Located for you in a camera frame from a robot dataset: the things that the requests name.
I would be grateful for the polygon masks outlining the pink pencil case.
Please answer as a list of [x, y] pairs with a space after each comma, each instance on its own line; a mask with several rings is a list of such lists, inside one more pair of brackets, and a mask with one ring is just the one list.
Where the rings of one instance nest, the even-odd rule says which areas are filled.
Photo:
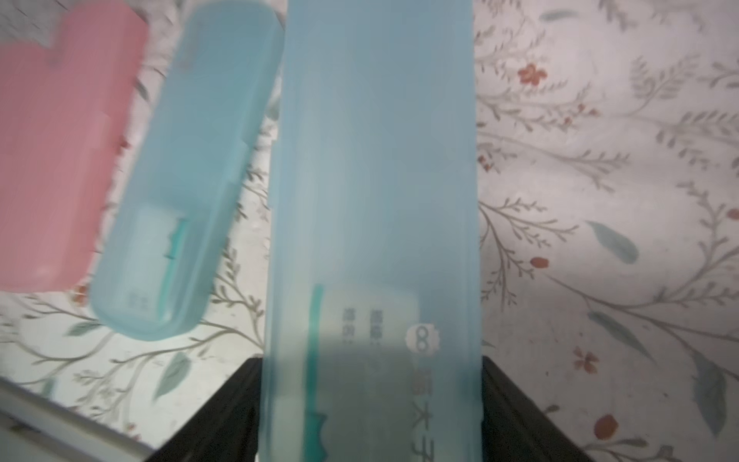
[[67, 290], [94, 254], [147, 22], [86, 1], [50, 46], [1, 48], [1, 288]]

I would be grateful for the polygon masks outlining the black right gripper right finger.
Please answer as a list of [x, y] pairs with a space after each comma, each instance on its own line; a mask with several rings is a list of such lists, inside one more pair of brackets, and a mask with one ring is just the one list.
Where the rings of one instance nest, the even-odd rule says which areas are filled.
[[487, 356], [481, 383], [483, 461], [591, 462]]

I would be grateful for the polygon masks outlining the teal pencil case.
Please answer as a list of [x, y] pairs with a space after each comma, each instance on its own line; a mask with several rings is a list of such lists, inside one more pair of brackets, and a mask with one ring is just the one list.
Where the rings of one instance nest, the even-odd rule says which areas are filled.
[[473, 4], [293, 1], [263, 461], [481, 460]]
[[189, 17], [90, 285], [90, 306], [141, 341], [202, 319], [281, 63], [261, 1]]

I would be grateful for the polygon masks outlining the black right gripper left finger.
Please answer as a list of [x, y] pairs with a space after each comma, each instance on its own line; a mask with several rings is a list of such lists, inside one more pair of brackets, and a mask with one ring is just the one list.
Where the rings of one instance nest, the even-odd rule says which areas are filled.
[[149, 462], [253, 462], [258, 452], [263, 360], [250, 358]]

